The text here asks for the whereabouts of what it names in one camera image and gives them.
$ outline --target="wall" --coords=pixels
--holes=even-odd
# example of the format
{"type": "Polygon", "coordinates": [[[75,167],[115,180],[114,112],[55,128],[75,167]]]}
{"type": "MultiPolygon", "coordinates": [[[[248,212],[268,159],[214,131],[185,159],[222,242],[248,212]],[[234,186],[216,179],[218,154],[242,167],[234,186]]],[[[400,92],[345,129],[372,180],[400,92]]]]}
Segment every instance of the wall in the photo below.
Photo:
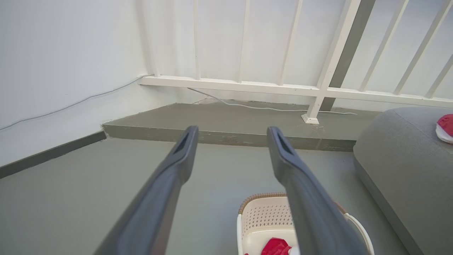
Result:
{"type": "MultiPolygon", "coordinates": [[[[134,0],[0,2],[0,128],[147,74],[134,0]]],[[[107,120],[203,99],[130,86],[0,131],[0,166],[101,130],[107,120]]]]}
{"type": "MultiPolygon", "coordinates": [[[[444,0],[410,0],[398,30],[376,68],[370,90],[392,92],[444,0]]],[[[376,0],[344,88],[358,88],[390,22],[397,0],[376,0]]],[[[154,0],[155,48],[164,75],[195,76],[193,1],[154,0]]],[[[244,80],[276,83],[297,0],[251,0],[244,80]]],[[[344,0],[304,0],[285,83],[316,85],[344,0]]],[[[244,0],[199,0],[203,78],[237,79],[244,25],[244,0]]],[[[453,53],[453,11],[426,49],[403,93],[423,95],[453,53]]],[[[453,98],[453,72],[434,96],[453,98]]],[[[209,90],[224,99],[308,104],[308,97],[209,90]]],[[[335,107],[383,111],[404,106],[337,99],[335,107]]]]}

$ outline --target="gray sofa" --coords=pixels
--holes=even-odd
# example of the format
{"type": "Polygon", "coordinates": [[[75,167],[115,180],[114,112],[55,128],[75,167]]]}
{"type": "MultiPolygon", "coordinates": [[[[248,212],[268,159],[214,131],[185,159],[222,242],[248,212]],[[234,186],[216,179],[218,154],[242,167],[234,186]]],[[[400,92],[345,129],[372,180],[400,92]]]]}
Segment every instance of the gray sofa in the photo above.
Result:
{"type": "Polygon", "coordinates": [[[354,147],[358,175],[410,254],[453,254],[453,145],[436,122],[453,109],[376,117],[354,147]]]}

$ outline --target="white plastic basket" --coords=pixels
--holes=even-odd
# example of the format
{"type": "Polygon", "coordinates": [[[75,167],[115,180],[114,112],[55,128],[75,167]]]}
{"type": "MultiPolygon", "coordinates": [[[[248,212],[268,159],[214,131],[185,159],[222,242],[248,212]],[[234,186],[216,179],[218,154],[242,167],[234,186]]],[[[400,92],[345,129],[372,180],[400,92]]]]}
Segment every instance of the white plastic basket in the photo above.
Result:
{"type": "MultiPolygon", "coordinates": [[[[374,255],[373,245],[360,222],[339,204],[337,208],[356,225],[365,240],[368,253],[374,255]]],[[[286,193],[263,193],[248,197],[237,216],[237,249],[239,255],[259,255],[272,238],[284,239],[289,246],[299,246],[286,193]]]]}

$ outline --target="red and white object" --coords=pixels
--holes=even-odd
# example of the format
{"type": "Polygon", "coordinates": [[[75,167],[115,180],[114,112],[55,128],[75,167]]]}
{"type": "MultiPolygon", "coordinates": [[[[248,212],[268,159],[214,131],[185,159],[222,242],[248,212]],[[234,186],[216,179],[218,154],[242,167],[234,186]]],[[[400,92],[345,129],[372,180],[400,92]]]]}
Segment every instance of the red and white object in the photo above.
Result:
{"type": "Polygon", "coordinates": [[[436,134],[440,140],[453,144],[453,114],[447,114],[437,121],[436,134]]]}

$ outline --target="basket rim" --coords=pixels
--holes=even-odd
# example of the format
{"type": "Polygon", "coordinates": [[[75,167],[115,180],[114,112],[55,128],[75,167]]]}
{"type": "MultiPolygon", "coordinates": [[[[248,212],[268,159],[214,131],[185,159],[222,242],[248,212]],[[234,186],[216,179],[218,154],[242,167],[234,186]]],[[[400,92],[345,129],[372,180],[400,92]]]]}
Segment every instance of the basket rim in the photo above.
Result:
{"type": "MultiPolygon", "coordinates": [[[[267,197],[285,197],[285,196],[287,196],[286,192],[259,193],[259,194],[251,195],[250,197],[246,198],[244,200],[244,202],[242,203],[242,205],[239,207],[238,214],[242,215],[242,213],[243,213],[245,207],[247,206],[247,204],[252,202],[255,199],[267,198],[267,197]]],[[[339,203],[337,203],[335,201],[333,203],[336,205],[337,209],[342,214],[346,214],[347,213],[347,211],[339,203]]]]}

